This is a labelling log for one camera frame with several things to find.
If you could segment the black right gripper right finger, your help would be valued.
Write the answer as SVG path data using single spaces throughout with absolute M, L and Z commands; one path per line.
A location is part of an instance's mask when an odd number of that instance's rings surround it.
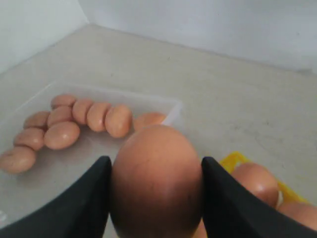
M 316 231 L 265 204 L 212 157 L 202 160 L 203 221 L 210 238 L 315 238 Z

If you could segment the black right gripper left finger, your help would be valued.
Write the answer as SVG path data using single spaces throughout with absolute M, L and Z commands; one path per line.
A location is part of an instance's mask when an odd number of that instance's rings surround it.
M 111 160 L 101 156 L 66 191 L 4 227 L 2 238 L 101 238 L 109 212 Z

